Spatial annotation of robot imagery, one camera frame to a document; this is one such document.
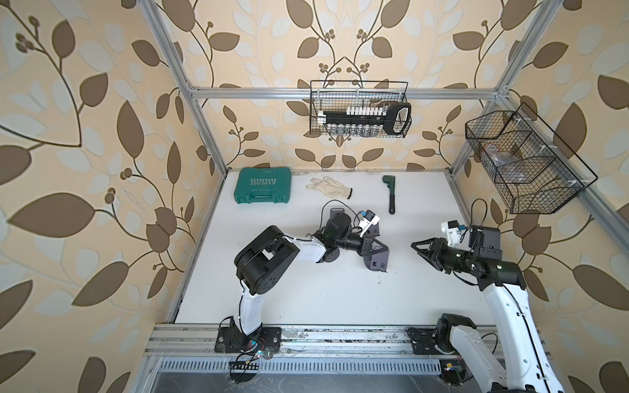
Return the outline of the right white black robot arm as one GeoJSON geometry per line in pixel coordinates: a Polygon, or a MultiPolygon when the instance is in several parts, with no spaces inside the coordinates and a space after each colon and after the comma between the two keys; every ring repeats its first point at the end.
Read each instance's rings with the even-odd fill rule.
{"type": "Polygon", "coordinates": [[[463,236],[456,221],[447,222],[443,237],[413,242],[411,247],[433,268],[459,277],[476,278],[496,323],[499,361],[483,342],[477,325],[468,317],[443,314],[432,334],[435,350],[459,355],[484,392],[562,392],[560,380],[545,354],[534,323],[522,270],[502,258],[501,232],[483,226],[468,227],[468,249],[457,248],[463,236]]]}

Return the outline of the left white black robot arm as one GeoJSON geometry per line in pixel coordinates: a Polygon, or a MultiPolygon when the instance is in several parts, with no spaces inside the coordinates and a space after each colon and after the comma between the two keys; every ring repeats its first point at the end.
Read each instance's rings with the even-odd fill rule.
{"type": "Polygon", "coordinates": [[[342,208],[332,208],[325,225],[306,239],[289,236],[275,225],[268,227],[235,257],[242,295],[230,327],[246,339],[258,334],[264,295],[295,261],[330,263],[347,250],[361,257],[368,270],[385,272],[390,251],[378,240],[379,221],[370,210],[349,215],[342,208]]]}

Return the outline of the grey phone stand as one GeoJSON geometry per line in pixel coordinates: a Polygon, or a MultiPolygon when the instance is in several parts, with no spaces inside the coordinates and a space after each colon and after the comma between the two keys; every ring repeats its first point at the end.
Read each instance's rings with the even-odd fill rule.
{"type": "Polygon", "coordinates": [[[336,215],[344,214],[345,210],[343,208],[331,208],[329,217],[333,219],[336,215]]]}
{"type": "Polygon", "coordinates": [[[333,249],[329,249],[324,253],[324,256],[322,257],[321,261],[324,263],[331,263],[337,260],[339,255],[340,255],[340,250],[337,247],[334,247],[333,249]]]}
{"type": "Polygon", "coordinates": [[[364,257],[365,267],[376,272],[388,271],[388,260],[390,251],[381,251],[364,257]]]}
{"type": "Polygon", "coordinates": [[[365,233],[365,237],[378,237],[380,235],[379,222],[376,224],[372,224],[367,232],[365,233]]]}

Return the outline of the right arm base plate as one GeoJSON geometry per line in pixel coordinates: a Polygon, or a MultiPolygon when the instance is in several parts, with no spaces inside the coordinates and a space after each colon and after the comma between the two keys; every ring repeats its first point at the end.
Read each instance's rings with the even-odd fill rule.
{"type": "Polygon", "coordinates": [[[411,341],[415,355],[458,356],[460,353],[450,342],[450,333],[461,326],[445,328],[408,327],[406,333],[411,341]]]}

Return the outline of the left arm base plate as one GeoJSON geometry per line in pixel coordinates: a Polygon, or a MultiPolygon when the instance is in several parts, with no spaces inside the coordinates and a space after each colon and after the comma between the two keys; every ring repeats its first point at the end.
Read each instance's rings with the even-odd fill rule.
{"type": "Polygon", "coordinates": [[[235,324],[219,327],[214,352],[220,354],[277,353],[282,341],[281,327],[260,326],[250,335],[242,333],[235,324]]]}

